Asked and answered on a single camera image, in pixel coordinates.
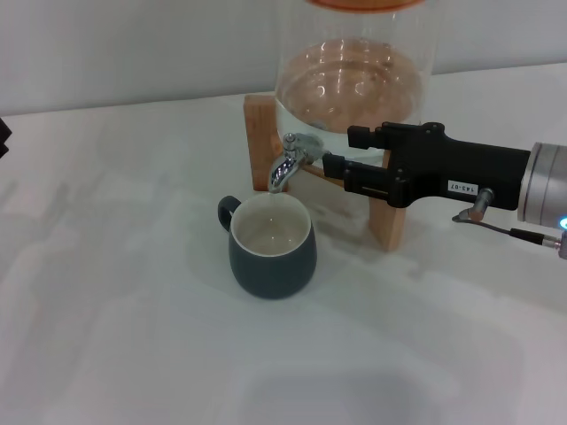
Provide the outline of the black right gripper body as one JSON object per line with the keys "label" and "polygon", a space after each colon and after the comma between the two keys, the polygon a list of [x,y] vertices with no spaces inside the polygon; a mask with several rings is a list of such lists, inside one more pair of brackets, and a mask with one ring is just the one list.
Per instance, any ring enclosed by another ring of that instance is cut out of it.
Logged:
{"label": "black right gripper body", "polygon": [[390,152],[388,198],[406,208],[425,197],[474,202],[481,189],[493,192],[492,206],[515,211],[529,151],[454,140],[440,123],[385,123],[378,146]]}

